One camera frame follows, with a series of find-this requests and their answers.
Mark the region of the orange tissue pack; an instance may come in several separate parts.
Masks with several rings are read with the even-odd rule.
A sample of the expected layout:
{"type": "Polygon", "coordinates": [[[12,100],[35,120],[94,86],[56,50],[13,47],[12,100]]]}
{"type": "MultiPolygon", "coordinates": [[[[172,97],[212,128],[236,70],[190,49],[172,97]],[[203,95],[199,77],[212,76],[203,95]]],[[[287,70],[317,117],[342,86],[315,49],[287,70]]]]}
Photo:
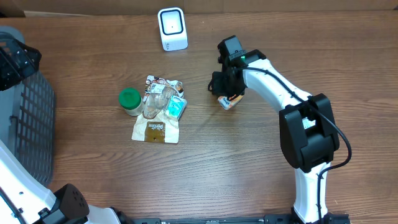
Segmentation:
{"type": "Polygon", "coordinates": [[[231,97],[227,96],[219,96],[218,102],[222,106],[224,110],[230,110],[234,106],[236,106],[243,98],[244,95],[233,95],[231,97]]]}

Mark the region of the small teal tissue pack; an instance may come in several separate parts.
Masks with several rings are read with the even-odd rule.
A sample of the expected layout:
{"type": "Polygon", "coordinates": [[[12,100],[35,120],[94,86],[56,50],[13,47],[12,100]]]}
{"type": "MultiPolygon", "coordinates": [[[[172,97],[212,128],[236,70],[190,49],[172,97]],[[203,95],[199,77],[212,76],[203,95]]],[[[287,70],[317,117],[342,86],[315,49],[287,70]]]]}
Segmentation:
{"type": "Polygon", "coordinates": [[[186,99],[178,96],[171,96],[165,114],[171,119],[179,120],[186,105],[186,99]]]}

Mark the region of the beige dried mushroom bag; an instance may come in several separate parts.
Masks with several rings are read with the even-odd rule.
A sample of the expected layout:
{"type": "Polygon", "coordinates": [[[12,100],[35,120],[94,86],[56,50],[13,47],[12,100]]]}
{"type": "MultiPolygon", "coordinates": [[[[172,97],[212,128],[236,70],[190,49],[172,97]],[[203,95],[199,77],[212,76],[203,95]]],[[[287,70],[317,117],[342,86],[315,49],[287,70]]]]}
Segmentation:
{"type": "Polygon", "coordinates": [[[144,142],[176,144],[179,142],[179,120],[165,112],[171,96],[185,99],[183,83],[149,75],[144,89],[144,111],[137,117],[131,139],[144,142]]]}

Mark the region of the clear jar white contents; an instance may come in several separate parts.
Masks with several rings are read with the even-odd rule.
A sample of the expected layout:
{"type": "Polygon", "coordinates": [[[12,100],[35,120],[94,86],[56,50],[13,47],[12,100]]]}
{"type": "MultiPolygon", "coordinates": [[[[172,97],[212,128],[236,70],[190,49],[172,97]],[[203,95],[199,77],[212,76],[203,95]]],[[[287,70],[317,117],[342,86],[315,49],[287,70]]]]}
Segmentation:
{"type": "Polygon", "coordinates": [[[134,88],[125,88],[120,92],[119,104],[131,116],[139,116],[144,111],[142,97],[134,88]]]}

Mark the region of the green bottle cap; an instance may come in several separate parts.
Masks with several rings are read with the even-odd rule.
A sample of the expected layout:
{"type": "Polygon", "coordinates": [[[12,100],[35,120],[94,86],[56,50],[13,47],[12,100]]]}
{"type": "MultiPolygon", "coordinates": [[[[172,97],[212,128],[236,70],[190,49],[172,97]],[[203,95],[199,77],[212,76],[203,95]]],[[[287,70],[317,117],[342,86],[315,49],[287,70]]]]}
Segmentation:
{"type": "Polygon", "coordinates": [[[137,108],[142,101],[139,92],[134,88],[125,88],[119,94],[120,105],[128,110],[137,108]]]}

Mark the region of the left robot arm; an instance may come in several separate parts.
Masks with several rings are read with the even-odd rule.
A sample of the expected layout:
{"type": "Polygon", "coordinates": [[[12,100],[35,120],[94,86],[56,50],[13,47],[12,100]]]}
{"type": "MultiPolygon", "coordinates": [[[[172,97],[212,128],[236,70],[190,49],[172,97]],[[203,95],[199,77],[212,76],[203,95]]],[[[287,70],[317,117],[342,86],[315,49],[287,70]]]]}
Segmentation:
{"type": "Polygon", "coordinates": [[[132,223],[122,211],[86,202],[72,184],[53,192],[56,96],[41,53],[1,27],[1,223],[132,223]]]}

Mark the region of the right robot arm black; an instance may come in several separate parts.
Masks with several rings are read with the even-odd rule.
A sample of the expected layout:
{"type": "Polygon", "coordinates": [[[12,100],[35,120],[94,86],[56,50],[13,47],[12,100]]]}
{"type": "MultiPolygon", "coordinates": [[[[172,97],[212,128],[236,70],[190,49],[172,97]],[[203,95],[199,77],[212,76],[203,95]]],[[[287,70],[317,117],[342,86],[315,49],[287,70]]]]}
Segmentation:
{"type": "Polygon", "coordinates": [[[279,115],[280,148],[295,170],[294,220],[327,223],[326,176],[340,146],[329,99],[297,88],[259,50],[244,50],[235,35],[217,48],[222,69],[213,72],[208,91],[225,110],[234,107],[247,89],[273,107],[279,115]]]}

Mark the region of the white barcode scanner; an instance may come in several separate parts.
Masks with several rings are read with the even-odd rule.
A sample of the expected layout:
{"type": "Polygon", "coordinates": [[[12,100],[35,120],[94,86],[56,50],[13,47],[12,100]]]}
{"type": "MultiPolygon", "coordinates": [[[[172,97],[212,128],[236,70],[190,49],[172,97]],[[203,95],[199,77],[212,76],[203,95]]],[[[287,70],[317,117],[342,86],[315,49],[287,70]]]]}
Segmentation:
{"type": "Polygon", "coordinates": [[[157,17],[163,49],[166,52],[186,49],[188,37],[183,11],[179,7],[164,8],[157,17]]]}

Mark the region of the grey plastic shopping basket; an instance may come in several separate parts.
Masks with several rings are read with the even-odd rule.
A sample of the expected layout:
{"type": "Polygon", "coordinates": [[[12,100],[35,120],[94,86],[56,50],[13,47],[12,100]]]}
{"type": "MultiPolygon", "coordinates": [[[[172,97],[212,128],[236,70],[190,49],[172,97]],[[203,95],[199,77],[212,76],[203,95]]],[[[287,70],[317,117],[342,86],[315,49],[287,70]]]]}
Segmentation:
{"type": "MultiPolygon", "coordinates": [[[[19,30],[2,26],[2,32],[25,44],[19,30]]],[[[53,177],[55,106],[55,92],[40,70],[1,91],[1,140],[44,186],[48,186],[53,177]]]]}

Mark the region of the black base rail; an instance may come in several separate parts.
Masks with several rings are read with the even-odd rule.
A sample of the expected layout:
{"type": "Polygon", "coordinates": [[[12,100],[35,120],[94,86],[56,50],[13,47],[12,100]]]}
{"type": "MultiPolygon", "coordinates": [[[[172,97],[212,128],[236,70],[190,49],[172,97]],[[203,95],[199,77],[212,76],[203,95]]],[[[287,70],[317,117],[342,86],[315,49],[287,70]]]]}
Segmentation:
{"type": "Polygon", "coordinates": [[[192,218],[161,220],[159,218],[132,218],[133,224],[288,224],[300,223],[291,214],[264,215],[263,217],[192,218]]]}

